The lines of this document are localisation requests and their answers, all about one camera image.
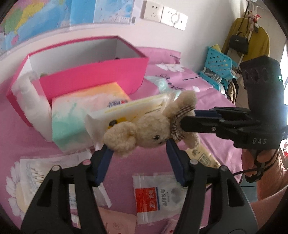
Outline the person's pink sleeve forearm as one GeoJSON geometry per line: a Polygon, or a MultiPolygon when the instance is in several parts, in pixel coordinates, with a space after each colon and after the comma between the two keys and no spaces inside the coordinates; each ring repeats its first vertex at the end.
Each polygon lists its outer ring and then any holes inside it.
{"type": "Polygon", "coordinates": [[[278,151],[263,151],[258,157],[260,162],[268,162],[270,159],[270,168],[257,182],[258,201],[251,203],[259,228],[272,216],[287,189],[287,169],[284,168],[278,151]]]}

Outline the person's right hand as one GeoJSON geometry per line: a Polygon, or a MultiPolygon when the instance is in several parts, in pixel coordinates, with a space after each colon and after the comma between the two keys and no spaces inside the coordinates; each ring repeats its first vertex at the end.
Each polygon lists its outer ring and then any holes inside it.
{"type": "Polygon", "coordinates": [[[256,169],[257,165],[255,162],[258,162],[260,164],[264,164],[264,169],[270,169],[275,163],[278,163],[278,157],[279,157],[279,150],[264,150],[260,151],[256,159],[252,155],[251,151],[248,149],[242,149],[242,167],[243,170],[251,170],[256,169]]]}

